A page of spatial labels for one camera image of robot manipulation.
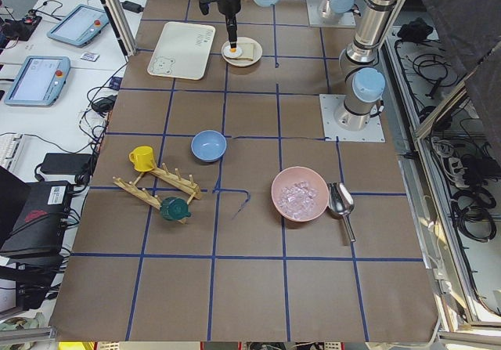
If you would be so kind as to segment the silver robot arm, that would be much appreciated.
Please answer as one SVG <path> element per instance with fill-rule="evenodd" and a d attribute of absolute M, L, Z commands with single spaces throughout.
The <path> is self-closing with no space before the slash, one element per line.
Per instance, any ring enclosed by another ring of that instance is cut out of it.
<path fill-rule="evenodd" d="M 279 0 L 253 0 L 261 7 Z M 364 129 L 385 87 L 384 76 L 374 67 L 380 46 L 405 0 L 366 0 L 366 9 L 353 39 L 342 51 L 339 64 L 347 85 L 343 103 L 333 112 L 334 120 L 349 131 Z"/>
<path fill-rule="evenodd" d="M 352 10 L 355 0 L 319 0 L 316 12 L 323 19 L 342 16 Z"/>

